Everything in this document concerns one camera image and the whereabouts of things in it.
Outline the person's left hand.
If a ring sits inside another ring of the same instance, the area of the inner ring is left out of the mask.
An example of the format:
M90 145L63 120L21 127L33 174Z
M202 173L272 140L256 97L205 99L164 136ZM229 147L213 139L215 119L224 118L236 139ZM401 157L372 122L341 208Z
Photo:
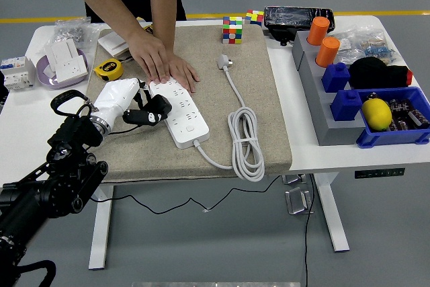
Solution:
M170 76L189 93L195 93L196 83L200 81L196 70L186 60L172 52L167 53L167 60Z

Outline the person's right hand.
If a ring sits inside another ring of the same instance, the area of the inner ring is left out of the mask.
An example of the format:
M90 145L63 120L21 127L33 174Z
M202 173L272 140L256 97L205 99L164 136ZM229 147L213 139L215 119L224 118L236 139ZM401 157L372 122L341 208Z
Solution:
M140 65L149 81L165 83L169 74L169 63L163 43L156 37L137 27L126 39L129 51Z

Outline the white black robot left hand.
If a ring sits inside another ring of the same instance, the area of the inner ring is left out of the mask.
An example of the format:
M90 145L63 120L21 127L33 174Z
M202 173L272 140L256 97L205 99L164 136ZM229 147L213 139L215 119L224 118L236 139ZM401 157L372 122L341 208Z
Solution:
M91 121L111 130L118 117L137 126L154 126L165 120L172 105L159 94L147 95L144 104L140 95L143 86L137 78L107 82L94 103L97 110L91 113Z

